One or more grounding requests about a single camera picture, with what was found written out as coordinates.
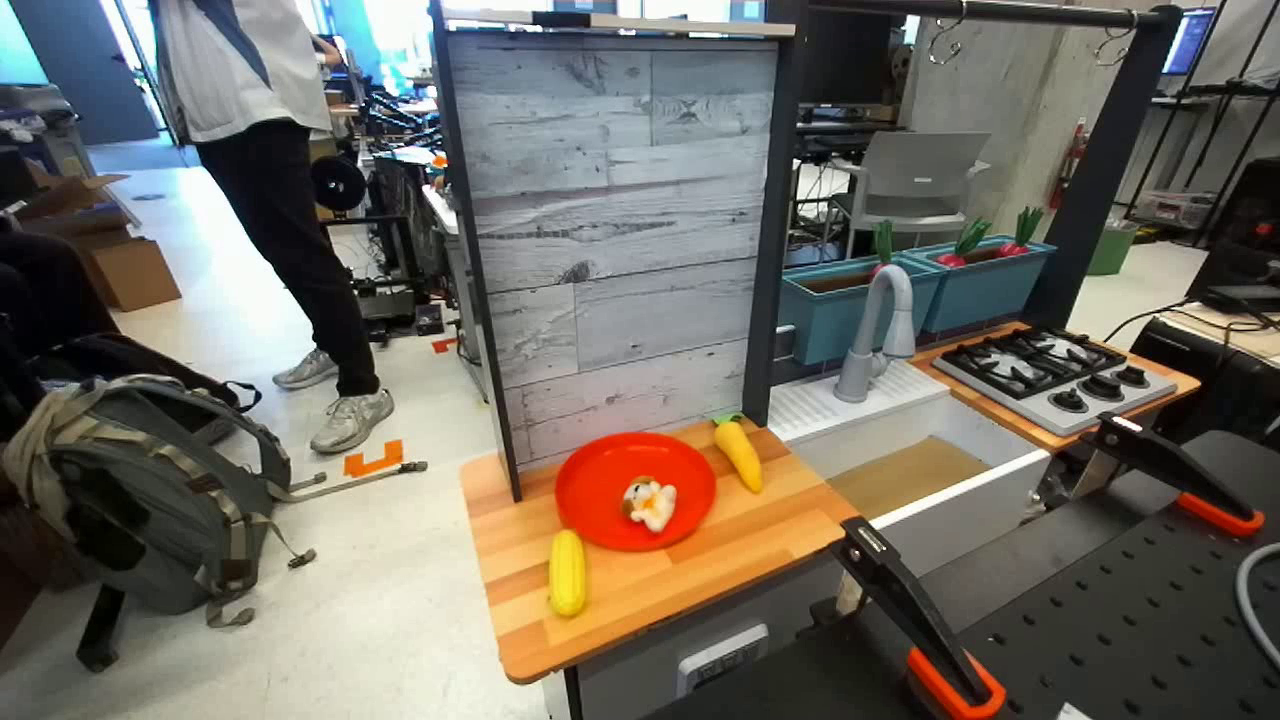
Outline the yellow toy carrot green top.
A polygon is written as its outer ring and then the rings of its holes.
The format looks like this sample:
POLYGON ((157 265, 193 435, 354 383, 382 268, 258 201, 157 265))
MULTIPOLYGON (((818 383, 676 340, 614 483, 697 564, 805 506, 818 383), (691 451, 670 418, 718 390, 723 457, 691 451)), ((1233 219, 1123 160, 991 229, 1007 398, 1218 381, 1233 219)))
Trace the yellow toy carrot green top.
POLYGON ((763 487, 763 464, 762 464, 762 457, 757 457, 744 422, 733 418, 733 415, 722 415, 722 418, 712 422, 712 440, 718 440, 718 447, 728 457, 728 464, 737 468, 739 483, 744 483, 748 491, 762 491, 762 487, 763 487))

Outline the orange plastic plate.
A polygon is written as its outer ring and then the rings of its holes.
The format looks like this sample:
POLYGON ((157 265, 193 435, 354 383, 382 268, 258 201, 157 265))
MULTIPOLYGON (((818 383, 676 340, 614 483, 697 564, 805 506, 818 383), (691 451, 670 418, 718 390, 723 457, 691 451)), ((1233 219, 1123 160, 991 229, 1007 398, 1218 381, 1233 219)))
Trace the orange plastic plate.
POLYGON ((657 553, 690 539, 718 502, 712 464, 666 433, 614 433, 579 443, 556 471, 560 523, 598 547, 657 553), (661 528, 631 514, 628 491, 652 481, 671 487, 661 528))

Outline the grey wood-pattern back panel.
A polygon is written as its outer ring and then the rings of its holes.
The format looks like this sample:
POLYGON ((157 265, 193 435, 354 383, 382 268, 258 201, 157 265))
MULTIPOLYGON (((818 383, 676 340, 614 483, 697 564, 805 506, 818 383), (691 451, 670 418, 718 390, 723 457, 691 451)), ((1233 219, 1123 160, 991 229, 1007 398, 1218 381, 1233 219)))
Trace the grey wood-pattern back panel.
POLYGON ((510 483, 737 411, 785 29, 449 16, 436 51, 510 483))

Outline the blue planter box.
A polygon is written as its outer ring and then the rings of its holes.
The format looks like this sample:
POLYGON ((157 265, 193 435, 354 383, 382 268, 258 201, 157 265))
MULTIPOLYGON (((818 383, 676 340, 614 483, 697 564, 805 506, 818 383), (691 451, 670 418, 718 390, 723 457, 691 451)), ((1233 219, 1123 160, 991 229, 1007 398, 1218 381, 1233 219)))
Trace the blue planter box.
MULTIPOLYGON (((912 329, 942 340, 991 321, 1018 321, 1053 260, 1053 244, 1012 244, 988 235, 967 260, 947 244, 895 250, 912 281, 912 329)), ((831 369, 858 340, 864 315, 874 260, 835 260, 788 268, 781 281, 781 324, 792 332, 802 369, 831 369)))

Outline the grey toy faucet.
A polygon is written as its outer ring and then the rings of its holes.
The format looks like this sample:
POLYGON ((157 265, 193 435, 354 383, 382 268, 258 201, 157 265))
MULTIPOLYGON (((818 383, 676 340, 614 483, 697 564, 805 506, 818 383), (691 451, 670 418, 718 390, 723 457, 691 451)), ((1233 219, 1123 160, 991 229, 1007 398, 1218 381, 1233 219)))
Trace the grey toy faucet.
POLYGON ((912 275, 899 265, 882 265, 874 270, 864 315, 845 355, 835 397, 845 402, 864 402, 874 390, 875 361, 907 361, 912 350, 912 275))

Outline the white toy sink basin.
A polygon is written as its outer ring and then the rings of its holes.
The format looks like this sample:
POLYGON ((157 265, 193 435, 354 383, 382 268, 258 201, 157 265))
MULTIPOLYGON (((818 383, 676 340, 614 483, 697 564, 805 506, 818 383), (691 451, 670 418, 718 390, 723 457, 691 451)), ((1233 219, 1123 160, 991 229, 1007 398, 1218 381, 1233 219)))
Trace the white toy sink basin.
POLYGON ((767 426, 808 460, 912 573, 943 568, 1031 514, 1048 451, 895 361, 864 402, 835 381, 772 388, 767 426))

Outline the orange tool on floor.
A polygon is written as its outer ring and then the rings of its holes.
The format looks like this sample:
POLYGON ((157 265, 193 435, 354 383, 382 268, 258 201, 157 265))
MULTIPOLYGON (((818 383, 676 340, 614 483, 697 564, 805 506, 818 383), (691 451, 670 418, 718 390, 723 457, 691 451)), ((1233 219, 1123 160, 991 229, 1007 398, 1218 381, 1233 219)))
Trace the orange tool on floor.
POLYGON ((346 457, 346 474, 349 481, 370 481, 375 471, 393 471, 403 464, 403 440, 385 440, 382 451, 349 451, 346 457))

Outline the grey chair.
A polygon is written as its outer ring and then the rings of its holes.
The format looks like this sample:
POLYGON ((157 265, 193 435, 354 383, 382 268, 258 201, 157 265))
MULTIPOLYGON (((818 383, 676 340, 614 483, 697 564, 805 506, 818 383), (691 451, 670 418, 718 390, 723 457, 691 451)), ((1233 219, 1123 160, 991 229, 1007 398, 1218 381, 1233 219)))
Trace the grey chair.
POLYGON ((985 131, 875 131, 852 164, 847 250, 882 225, 899 238, 956 235, 985 144, 985 131))

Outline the toy stove top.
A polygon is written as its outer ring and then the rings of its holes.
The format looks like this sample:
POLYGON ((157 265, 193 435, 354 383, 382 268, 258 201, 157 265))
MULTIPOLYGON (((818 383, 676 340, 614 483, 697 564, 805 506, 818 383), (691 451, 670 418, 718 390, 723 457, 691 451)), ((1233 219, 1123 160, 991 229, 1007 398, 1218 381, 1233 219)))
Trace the toy stove top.
POLYGON ((1175 390, 1123 350, 1074 332, 1018 329, 964 340, 937 369, 1053 435, 1076 435, 1102 415, 1138 411, 1175 390))

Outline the left black orange clamp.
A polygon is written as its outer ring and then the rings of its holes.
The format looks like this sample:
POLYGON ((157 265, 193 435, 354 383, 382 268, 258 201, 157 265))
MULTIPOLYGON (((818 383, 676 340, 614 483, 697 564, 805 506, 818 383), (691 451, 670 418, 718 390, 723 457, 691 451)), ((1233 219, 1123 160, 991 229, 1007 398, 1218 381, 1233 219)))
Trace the left black orange clamp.
POLYGON ((1000 720, 1007 688, 961 642, 915 573, 864 514, 841 523, 835 558, 907 636, 906 670, 932 710, 943 720, 1000 720))

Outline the black orange clamp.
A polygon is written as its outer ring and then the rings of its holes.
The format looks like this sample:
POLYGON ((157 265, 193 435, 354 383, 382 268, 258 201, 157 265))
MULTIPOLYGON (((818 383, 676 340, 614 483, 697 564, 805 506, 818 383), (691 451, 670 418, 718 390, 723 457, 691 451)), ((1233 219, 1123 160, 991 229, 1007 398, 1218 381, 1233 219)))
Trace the black orange clamp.
POLYGON ((915 573, 864 514, 841 523, 835 558, 907 636, 906 670, 932 710, 943 720, 1000 720, 1007 688, 961 642, 915 573))
POLYGON ((1219 536, 1257 539, 1266 530, 1266 511, 1241 501, 1223 481, 1218 481, 1179 443, 1157 435, 1154 426, 1103 411, 1090 440, 1085 468, 1060 487, 1060 501, 1085 501, 1103 491, 1123 468, 1138 468, 1175 491, 1175 506, 1219 536))

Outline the right black orange clamp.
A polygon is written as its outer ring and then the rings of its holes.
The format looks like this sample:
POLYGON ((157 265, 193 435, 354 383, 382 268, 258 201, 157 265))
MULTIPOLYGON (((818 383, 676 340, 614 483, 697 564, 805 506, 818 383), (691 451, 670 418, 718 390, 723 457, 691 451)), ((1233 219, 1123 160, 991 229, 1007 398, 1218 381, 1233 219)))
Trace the right black orange clamp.
POLYGON ((1085 501, 1103 491, 1123 468, 1138 468, 1175 491, 1175 506, 1219 536, 1257 539, 1266 530, 1266 511, 1241 501, 1223 481, 1218 481, 1179 443, 1157 435, 1154 426, 1103 411, 1090 440, 1085 468, 1060 487, 1060 501, 1085 501))

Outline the standing person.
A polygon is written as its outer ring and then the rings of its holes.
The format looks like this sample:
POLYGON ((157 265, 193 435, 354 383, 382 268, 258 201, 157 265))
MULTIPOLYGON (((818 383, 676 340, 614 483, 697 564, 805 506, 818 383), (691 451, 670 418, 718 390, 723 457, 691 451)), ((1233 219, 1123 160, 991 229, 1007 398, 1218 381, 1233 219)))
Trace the standing person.
POLYGON ((239 229, 313 324, 272 383, 335 383, 313 451, 362 447, 398 411, 375 374, 349 268, 318 219, 309 135, 328 131, 321 60, 297 0, 150 0, 160 88, 239 229))

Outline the grey backpack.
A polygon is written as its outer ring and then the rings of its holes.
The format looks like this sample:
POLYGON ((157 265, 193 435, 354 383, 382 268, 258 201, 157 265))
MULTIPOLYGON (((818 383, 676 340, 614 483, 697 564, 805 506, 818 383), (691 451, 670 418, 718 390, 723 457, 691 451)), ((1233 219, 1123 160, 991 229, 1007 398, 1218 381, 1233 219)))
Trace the grey backpack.
POLYGON ((236 607, 261 580, 264 539, 283 539, 283 443, 239 408, 167 374, 48 388, 5 443, 5 471, 91 580, 154 613, 236 607))

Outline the cardboard box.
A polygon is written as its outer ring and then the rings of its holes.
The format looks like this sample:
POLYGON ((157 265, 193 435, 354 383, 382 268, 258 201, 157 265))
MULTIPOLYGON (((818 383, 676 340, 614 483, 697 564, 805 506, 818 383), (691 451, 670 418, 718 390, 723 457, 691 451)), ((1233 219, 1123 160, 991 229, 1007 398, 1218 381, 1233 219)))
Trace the cardboard box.
POLYGON ((38 235, 61 235, 80 250, 97 297, 117 310, 167 303, 182 282, 157 238, 137 232, 131 206, 112 175, 70 175, 15 202, 15 225, 38 235))

